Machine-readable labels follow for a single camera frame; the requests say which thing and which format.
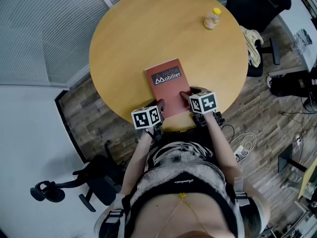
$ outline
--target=round wooden table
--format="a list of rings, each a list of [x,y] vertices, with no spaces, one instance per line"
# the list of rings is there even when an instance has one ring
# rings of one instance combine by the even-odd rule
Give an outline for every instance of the round wooden table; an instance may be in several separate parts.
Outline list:
[[[204,19],[221,9],[213,30]],[[224,112],[247,75],[248,49],[241,28],[216,0],[121,0],[98,24],[89,64],[103,101],[132,122],[131,112],[154,99],[144,70],[179,58],[190,86],[214,91]],[[194,127],[189,111],[164,121],[164,130]]]

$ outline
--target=book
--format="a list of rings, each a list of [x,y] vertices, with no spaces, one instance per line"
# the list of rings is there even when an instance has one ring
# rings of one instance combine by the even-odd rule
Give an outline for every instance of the book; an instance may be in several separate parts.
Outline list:
[[[189,109],[180,96],[184,91],[191,95],[189,84],[179,59],[173,59],[145,70],[156,100],[164,99],[163,117],[168,118]]]

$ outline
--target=black label on book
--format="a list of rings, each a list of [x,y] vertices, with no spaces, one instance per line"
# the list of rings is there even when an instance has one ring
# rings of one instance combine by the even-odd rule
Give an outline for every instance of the black label on book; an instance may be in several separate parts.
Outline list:
[[[163,70],[159,73],[155,73],[151,77],[153,80],[153,84],[158,85],[169,80],[175,79],[177,77],[180,77],[181,75],[182,74],[180,73],[179,67],[175,66],[173,68]]]

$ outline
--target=plastic bottle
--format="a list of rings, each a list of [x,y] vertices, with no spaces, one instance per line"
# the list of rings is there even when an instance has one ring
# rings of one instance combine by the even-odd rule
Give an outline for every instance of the plastic bottle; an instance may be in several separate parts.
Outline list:
[[[208,29],[214,29],[220,20],[221,10],[219,8],[213,8],[212,12],[207,14],[204,21],[204,25]]]

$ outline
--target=chair backrest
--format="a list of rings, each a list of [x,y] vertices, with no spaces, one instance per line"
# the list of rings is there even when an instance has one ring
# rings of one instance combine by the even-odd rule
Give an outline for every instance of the chair backrest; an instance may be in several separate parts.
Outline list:
[[[263,32],[277,15],[290,9],[291,0],[227,0],[226,7],[240,25]]]

